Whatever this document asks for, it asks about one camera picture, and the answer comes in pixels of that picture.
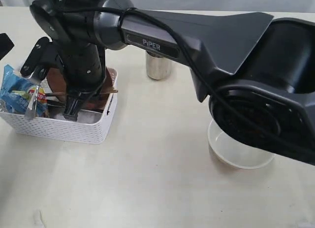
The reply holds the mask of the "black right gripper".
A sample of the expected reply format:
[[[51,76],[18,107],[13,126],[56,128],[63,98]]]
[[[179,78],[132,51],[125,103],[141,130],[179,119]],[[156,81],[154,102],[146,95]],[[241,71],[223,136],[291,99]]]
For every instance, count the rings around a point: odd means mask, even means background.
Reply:
[[[66,101],[63,116],[66,120],[76,122],[78,119],[78,112],[81,110],[83,101],[89,100],[100,94],[102,86],[105,83],[106,78],[91,85],[91,86],[71,86],[66,87]]]

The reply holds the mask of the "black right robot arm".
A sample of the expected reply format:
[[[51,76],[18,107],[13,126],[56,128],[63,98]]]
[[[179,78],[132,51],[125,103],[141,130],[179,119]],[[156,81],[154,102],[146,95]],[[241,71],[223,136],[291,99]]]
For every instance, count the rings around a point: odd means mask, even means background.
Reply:
[[[199,101],[233,139],[315,163],[315,25],[252,12],[228,16],[141,10],[131,0],[34,0],[66,83],[64,116],[105,81],[105,50],[128,45],[190,68]]]

